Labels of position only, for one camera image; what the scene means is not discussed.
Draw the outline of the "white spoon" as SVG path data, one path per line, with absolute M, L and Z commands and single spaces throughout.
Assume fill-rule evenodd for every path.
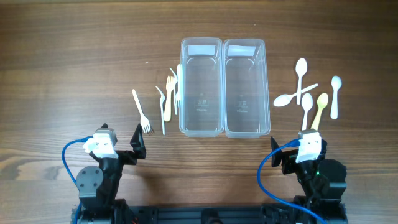
M 303 95 L 301 100 L 301 105 L 304 110 L 303 122 L 302 122 L 302 131 L 304 131 L 307 129 L 308 112 L 313 107 L 313 98 L 310 93 L 306 93 Z
M 342 86 L 342 81 L 339 76 L 334 76 L 331 80 L 331 86 L 333 89 L 333 98 L 331 104 L 330 118 L 337 119 L 338 118 L 338 90 Z
M 302 77 L 306 74 L 307 70 L 308 70 L 307 61 L 304 58 L 300 58 L 295 66 L 295 72 L 298 75 L 297 100 L 296 100 L 298 105 L 301 102 Z

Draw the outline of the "yellow plastic spoon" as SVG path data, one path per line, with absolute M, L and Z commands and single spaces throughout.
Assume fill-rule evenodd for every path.
M 327 106 L 328 104 L 328 94 L 327 93 L 322 93 L 318 99 L 317 99 L 317 113 L 315 115 L 315 118 L 313 120 L 313 123 L 311 125 L 312 129 L 318 130 L 319 124 L 320 124 L 320 119 L 322 116 L 322 111 L 323 109 Z

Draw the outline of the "white bent plastic fork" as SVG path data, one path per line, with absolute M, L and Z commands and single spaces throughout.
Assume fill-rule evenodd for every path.
M 165 95 L 163 94 L 163 92 L 160 90 L 159 87 L 156 87 L 156 89 L 159 91 L 160 93 L 160 100 L 159 100 L 159 104 L 160 104 L 160 114 L 161 114 L 161 123 L 162 123 L 162 134 L 165 136 L 165 121 L 164 121 L 164 101 L 165 101 Z

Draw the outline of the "yellow plastic fork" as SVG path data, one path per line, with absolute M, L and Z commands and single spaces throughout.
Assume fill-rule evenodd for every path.
M 174 78 L 173 76 L 167 77 L 166 82 L 166 102 L 165 102 L 165 109 L 164 109 L 164 121 L 169 122 L 171 120 L 171 110 L 172 110 L 172 91 L 174 89 Z

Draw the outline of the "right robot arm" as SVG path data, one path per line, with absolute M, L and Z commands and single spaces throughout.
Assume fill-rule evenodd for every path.
M 341 197 L 346 190 L 347 168 L 334 159 L 327 159 L 327 142 L 315 160 L 297 163 L 297 149 L 280 151 L 272 156 L 272 167 L 281 166 L 284 175 L 296 174 L 304 196 L 296 195 L 293 203 L 316 213 L 327 223 L 348 223 Z

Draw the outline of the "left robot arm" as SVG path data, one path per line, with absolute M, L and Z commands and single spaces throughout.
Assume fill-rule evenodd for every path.
M 114 129 L 102 125 L 83 142 L 83 148 L 97 166 L 83 168 L 75 178 L 79 206 L 72 214 L 72 223 L 139 223 L 139 218 L 124 199 L 117 199 L 124 166 L 134 166 L 146 157 L 142 126 L 137 125 L 130 141 L 131 150 L 115 149 Z

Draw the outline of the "pale blue plastic fork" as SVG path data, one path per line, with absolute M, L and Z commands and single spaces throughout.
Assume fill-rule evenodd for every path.
M 181 81 L 181 76 L 182 76 L 182 72 L 181 72 L 181 65 L 178 64 L 177 65 L 177 92 L 176 92 L 176 106 L 177 108 L 180 108 L 180 100 L 181 100 L 181 96 L 180 96 L 180 81 Z

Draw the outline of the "white spoon crosswise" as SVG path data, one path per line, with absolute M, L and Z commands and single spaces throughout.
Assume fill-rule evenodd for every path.
M 310 86 L 308 86 L 308 87 L 302 89 L 302 90 L 301 90 L 301 93 L 306 93 L 306 92 L 308 92 L 308 91 L 310 91 L 310 90 L 316 88 L 317 86 L 318 86 L 317 83 L 316 83 L 316 84 L 313 84 L 313 85 L 310 85 Z M 273 105 L 276 106 L 276 107 L 285 106 L 285 105 L 289 104 L 289 103 L 291 102 L 292 98 L 296 97 L 297 95 L 298 95 L 298 93 L 294 93 L 294 94 L 291 94 L 291 95 L 282 94 L 282 95 L 278 96 L 278 97 L 274 100 Z

